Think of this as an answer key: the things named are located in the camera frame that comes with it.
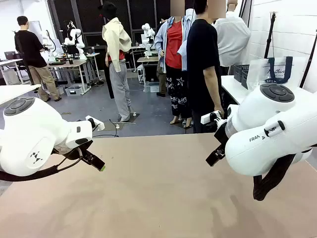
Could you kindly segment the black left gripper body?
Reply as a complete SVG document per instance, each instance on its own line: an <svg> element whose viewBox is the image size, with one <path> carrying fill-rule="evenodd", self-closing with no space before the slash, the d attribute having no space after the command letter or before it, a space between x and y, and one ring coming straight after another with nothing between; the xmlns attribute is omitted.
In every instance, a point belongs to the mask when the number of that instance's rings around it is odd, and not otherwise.
<svg viewBox="0 0 317 238"><path fill-rule="evenodd" d="M78 147L72 149L70 152L66 153L64 156L65 158L69 160L77 160L77 159L83 159L83 160L91 160L93 154L88 151L88 148L93 143L92 140L85 142Z"/></svg>

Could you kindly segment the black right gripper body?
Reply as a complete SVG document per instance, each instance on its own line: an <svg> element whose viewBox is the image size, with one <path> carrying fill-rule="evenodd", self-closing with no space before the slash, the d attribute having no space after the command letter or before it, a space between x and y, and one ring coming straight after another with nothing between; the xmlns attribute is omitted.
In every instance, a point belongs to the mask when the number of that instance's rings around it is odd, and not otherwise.
<svg viewBox="0 0 317 238"><path fill-rule="evenodd" d="M228 136L226 135L225 128L227 122L224 122L215 132L214 137L220 142L218 149L225 150L226 143L228 141Z"/></svg>

